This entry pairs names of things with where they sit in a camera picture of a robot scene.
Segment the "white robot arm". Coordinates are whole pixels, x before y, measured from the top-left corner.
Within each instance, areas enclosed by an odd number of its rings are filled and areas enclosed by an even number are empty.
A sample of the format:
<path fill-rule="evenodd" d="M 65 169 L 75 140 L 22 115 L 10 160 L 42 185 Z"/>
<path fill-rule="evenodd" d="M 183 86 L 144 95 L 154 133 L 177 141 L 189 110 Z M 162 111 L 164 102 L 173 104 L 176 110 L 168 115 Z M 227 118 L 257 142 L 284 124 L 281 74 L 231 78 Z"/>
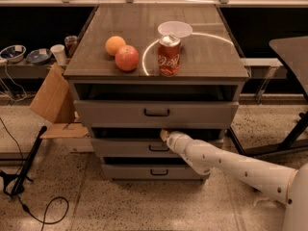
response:
<path fill-rule="evenodd" d="M 216 167 L 286 205 L 283 231 L 308 231 L 308 164 L 300 169 L 249 158 L 162 129 L 162 141 L 199 175 Z"/>

